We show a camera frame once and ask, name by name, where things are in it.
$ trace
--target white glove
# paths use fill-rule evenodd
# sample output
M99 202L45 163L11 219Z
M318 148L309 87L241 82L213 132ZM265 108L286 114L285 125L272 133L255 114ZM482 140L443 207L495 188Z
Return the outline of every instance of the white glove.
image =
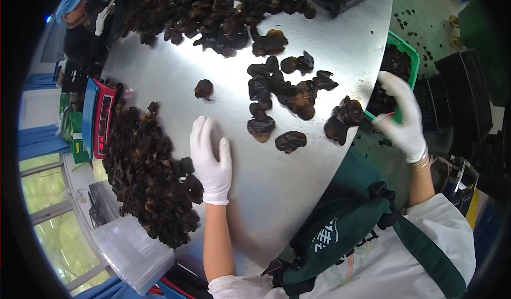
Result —
M106 16L108 16L108 7L99 12L98 17L96 18L96 32L94 34L97 36L100 36L103 33Z
M405 153L407 162L417 163L428 148L422 134L421 110L410 85L385 71L380 71L378 80L387 95L393 96L398 103L403 122L399 125L386 114L380 114L373 124Z
M211 126L213 120L200 116L190 134L190 154L195 168L195 177L204 187L202 200L208 204L227 205L227 193L233 179L233 160L230 156L229 140L220 140L218 162L211 149Z

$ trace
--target metal table surface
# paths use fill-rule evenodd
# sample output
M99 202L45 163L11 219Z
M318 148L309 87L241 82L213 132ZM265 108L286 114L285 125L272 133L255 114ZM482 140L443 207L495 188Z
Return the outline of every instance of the metal table surface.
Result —
M339 146L326 138L323 126L332 108L346 95L367 106L386 45L391 8L392 0L366 0L335 19L318 7L313 20L281 13L259 24L260 34L278 28L289 40L279 60L301 56L307 50L314 57L314 71L333 72L332 79L339 83L333 91L318 92L316 114L309 121L298 118L272 95L273 108L267 113L277 128L264 144L246 130L252 118L246 69L265 62L265 58L252 55L252 43L229 59L211 49L194 47L192 43L200 34L179 46L165 42L161 34L156 46L150 48L139 43L137 34L130 33L112 45L102 77L133 88L134 104L144 110L151 101L161 103L160 120L174 143L174 158L189 156L189 134L200 115L218 122L213 147L218 147L221 136L231 140L233 184L227 211L238 275L259 275L278 256L342 162L357 128L351 127L346 144ZM297 71L285 74L285 79L296 85L313 76L302 77ZM201 79L214 85L211 101L194 96ZM276 149L274 139L290 130L305 133L307 145L285 155ZM204 203L194 208L204 219ZM203 277L203 220L201 225L191 233L191 242L177 249L176 258Z

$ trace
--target window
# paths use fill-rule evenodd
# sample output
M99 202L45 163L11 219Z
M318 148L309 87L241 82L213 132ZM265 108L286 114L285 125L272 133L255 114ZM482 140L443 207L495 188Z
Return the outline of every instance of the window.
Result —
M81 285L80 287L75 288L74 290L71 290L69 293L71 294L71 296L76 296L76 295L78 295L82 291L85 291L87 289L91 289L94 286L97 286L97 285L100 285L100 284L104 283L105 281L110 279L110 277L111 276L108 273L108 271L103 270L98 275L96 275L95 277L93 277L92 279L90 279L89 281L87 281L86 283Z
M22 161L19 169L35 234L70 294L74 296L109 279L112 270L99 254L71 197L62 156Z

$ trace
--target woman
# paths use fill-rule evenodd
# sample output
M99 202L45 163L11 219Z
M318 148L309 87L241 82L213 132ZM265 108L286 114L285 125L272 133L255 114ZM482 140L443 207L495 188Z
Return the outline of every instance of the woman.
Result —
M290 242L295 261L275 277L236 276L226 219L232 179L230 145L222 138L217 162L211 150L211 120L200 117L194 123L191 154L206 202L204 270L214 298L451 298L463 294L476 265L472 230L443 194L435 195L421 113L410 87L388 72L380 72L378 80L403 113L402 125L384 115L374 124L411 164L406 216L393 207L393 192L384 182L363 190L372 178L364 182L346 176L345 187L336 189L356 194L327 190L330 197L322 197ZM348 152L340 169L351 172L357 164L362 165Z

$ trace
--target apron strap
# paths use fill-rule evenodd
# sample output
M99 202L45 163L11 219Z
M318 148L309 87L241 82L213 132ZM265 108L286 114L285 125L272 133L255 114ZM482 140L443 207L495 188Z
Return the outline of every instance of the apron strap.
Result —
M393 228L447 299L460 298L465 293L467 285L458 269L424 232L403 216Z

